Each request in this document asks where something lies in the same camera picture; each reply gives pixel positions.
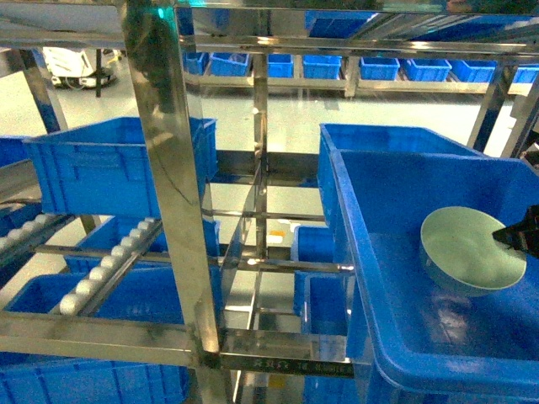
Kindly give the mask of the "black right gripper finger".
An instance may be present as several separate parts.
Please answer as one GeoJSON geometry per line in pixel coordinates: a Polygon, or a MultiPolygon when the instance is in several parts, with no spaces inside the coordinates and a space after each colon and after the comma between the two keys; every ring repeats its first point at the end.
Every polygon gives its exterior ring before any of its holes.
{"type": "Polygon", "coordinates": [[[516,251],[538,257],[538,205],[527,208],[522,221],[494,231],[492,237],[516,251]]]}

